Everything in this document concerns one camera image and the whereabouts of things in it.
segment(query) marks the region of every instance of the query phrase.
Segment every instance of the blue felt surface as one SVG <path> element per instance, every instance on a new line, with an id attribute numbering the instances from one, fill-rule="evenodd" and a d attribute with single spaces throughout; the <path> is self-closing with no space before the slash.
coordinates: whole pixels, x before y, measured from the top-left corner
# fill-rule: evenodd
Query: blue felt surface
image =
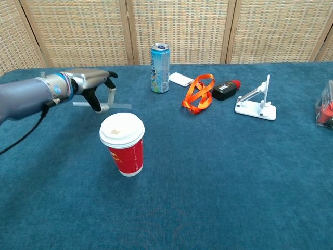
<path id="1" fill-rule="evenodd" d="M 236 96 L 197 115 L 181 108 L 188 88 L 151 91 L 149 66 L 102 68 L 119 75 L 115 102 L 131 103 L 145 125 L 142 172 L 120 175 L 99 140 L 101 122 L 124 110 L 52 108 L 0 156 L 0 249 L 333 248 L 333 131 L 314 120 L 333 62 L 171 65 L 242 81 Z M 0 83 L 59 70 L 16 70 Z M 236 114 L 237 96 L 268 73 L 277 119 Z M 106 100 L 106 88 L 97 96 Z M 2 124 L 0 149 L 38 117 Z"/>

